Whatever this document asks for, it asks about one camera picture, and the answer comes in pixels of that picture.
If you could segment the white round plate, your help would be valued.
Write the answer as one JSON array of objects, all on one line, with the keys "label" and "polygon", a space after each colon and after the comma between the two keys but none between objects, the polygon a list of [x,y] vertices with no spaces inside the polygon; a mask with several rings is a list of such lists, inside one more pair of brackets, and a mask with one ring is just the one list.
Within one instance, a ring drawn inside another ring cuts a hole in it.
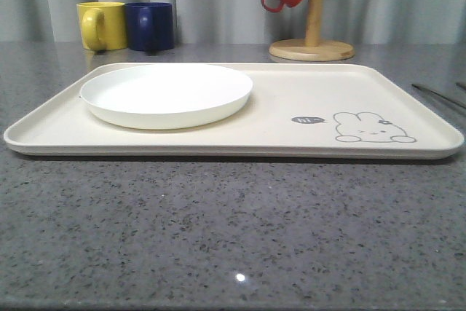
[{"label": "white round plate", "polygon": [[203,63],[155,63],[122,68],[86,82],[80,95],[113,125],[173,130],[206,125],[238,112],[253,81],[241,71]]}]

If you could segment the silver fork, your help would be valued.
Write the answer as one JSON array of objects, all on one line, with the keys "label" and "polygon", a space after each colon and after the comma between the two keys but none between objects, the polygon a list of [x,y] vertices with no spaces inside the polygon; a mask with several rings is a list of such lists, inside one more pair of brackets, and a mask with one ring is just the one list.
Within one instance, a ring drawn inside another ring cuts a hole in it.
[{"label": "silver fork", "polygon": [[455,106],[458,106],[458,107],[460,107],[462,109],[465,109],[465,103],[461,102],[460,100],[457,100],[456,98],[444,95],[443,93],[438,92],[437,90],[434,90],[434,89],[428,87],[427,85],[413,83],[411,86],[414,87],[417,90],[420,90],[422,92],[427,92],[427,93],[429,93],[431,95],[434,95],[436,97],[439,97],[439,98],[441,98],[441,99],[443,99],[443,100],[445,100],[445,101],[447,101],[449,103],[452,103]]}]

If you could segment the cream rabbit print tray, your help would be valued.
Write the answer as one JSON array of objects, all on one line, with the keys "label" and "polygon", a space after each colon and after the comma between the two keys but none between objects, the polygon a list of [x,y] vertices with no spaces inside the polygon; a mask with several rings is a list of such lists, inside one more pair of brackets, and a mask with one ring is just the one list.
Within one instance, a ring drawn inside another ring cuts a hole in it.
[{"label": "cream rabbit print tray", "polygon": [[95,117],[80,90],[130,70],[100,66],[4,132],[29,155],[151,155],[442,159],[465,139],[378,71],[351,64],[233,63],[253,80],[246,105],[226,119],[178,130],[137,130]]}]

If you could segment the wooden mug tree stand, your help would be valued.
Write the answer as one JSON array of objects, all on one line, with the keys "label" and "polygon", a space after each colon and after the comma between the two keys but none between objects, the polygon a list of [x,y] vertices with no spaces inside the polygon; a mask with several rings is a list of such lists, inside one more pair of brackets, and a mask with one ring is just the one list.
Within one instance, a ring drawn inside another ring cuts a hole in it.
[{"label": "wooden mug tree stand", "polygon": [[305,37],[274,42],[269,47],[269,54],[288,60],[312,62],[352,58],[355,51],[351,44],[320,37],[322,13],[323,0],[309,0]]}]

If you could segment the dark blue mug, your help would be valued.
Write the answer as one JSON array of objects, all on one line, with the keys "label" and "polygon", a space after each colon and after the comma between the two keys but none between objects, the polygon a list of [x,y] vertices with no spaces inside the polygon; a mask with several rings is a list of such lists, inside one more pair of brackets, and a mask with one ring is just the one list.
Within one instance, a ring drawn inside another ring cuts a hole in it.
[{"label": "dark blue mug", "polygon": [[126,3],[128,47],[135,51],[171,50],[175,46],[173,6],[167,2]]}]

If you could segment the yellow mug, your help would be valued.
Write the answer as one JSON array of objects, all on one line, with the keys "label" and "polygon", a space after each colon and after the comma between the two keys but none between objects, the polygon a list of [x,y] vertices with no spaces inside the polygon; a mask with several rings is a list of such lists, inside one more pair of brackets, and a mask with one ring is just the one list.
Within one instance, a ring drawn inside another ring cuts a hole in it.
[{"label": "yellow mug", "polygon": [[127,47],[123,2],[82,2],[76,8],[83,48],[99,52]]}]

